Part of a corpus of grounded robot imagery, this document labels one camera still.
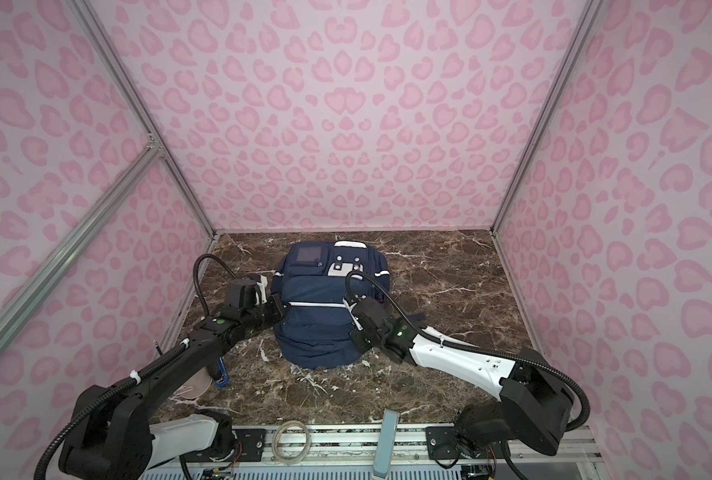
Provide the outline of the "navy blue student backpack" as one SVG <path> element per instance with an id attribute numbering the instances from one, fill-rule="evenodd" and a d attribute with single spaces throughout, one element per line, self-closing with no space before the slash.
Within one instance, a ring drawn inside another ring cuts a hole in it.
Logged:
<path id="1" fill-rule="evenodd" d="M 358 241 L 302 241 L 291 246 L 271 282 L 271 293 L 288 307 L 274 334 L 283 357 L 304 369 L 350 365 L 367 345 L 354 340 L 356 329 L 346 307 L 346 276 L 358 270 L 379 287 L 356 276 L 353 292 L 383 304 L 391 289 L 388 260 L 375 247 Z"/>

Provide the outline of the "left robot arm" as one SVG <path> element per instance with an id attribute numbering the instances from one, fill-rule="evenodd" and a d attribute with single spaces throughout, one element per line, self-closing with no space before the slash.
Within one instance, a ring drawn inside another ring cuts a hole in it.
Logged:
<path id="1" fill-rule="evenodd" d="M 267 294 L 260 278 L 230 282 L 225 300 L 176 346 L 110 387 L 92 386 L 77 399 L 69 423 L 49 443 L 34 476 L 51 459 L 80 479 L 137 479 L 152 467 L 193 452 L 208 459 L 234 455 L 237 439 L 227 414 L 201 410 L 152 424 L 163 403 L 239 342 L 280 322 L 288 306 Z"/>

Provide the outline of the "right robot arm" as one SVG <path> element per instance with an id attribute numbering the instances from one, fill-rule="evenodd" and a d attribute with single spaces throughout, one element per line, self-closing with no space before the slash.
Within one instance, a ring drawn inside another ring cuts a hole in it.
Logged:
<path id="1" fill-rule="evenodd" d="M 376 348 L 396 363 L 438 370 L 485 391 L 490 402 L 467 405 L 454 420 L 453 448 L 476 458 L 502 441 L 518 440 L 555 456 L 570 423 L 574 399 L 567 383 L 547 370 L 544 358 L 523 348 L 518 355 L 483 353 L 437 330 L 394 317 L 367 297 L 344 300 L 360 350 Z"/>

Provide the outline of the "pink pen cup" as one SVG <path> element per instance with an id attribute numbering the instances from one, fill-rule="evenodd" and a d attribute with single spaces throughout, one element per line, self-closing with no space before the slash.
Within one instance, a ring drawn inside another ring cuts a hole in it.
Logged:
<path id="1" fill-rule="evenodd" d="M 179 387 L 174 395 L 186 400 L 195 400 L 205 394 L 213 382 L 214 379 L 208 369 L 202 368 Z"/>

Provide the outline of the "grey-blue bar on rail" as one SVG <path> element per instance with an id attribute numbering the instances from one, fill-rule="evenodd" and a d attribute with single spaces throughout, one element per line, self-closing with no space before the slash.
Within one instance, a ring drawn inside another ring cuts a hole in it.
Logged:
<path id="1" fill-rule="evenodd" d="M 389 476 L 399 418 L 400 414 L 394 410 L 384 411 L 372 467 L 373 479 L 386 480 Z"/>

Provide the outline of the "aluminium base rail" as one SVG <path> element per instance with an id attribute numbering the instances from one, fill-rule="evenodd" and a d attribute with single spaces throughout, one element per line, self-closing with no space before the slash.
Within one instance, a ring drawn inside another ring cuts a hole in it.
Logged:
<path id="1" fill-rule="evenodd" d="M 531 478 L 605 479 L 599 446 L 588 428 L 568 435 L 555 456 L 542 455 L 520 441 L 509 444 L 509 456 L 494 445 L 494 459 L 460 458 L 450 468 L 429 457 L 427 434 L 432 427 L 451 424 L 398 424 L 387 479 L 510 479 L 514 463 Z M 152 467 L 137 479 L 373 479 L 372 467 L 381 423 L 353 425 L 233 426 L 236 431 L 258 429 L 263 451 L 258 460 L 195 462 L 186 476 L 179 457 Z"/>

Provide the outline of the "aluminium frame strut left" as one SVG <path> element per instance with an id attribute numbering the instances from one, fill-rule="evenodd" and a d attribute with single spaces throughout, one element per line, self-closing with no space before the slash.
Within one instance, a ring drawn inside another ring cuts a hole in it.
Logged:
<path id="1" fill-rule="evenodd" d="M 147 145 L 0 310 L 0 356 L 161 157 L 158 142 Z"/>

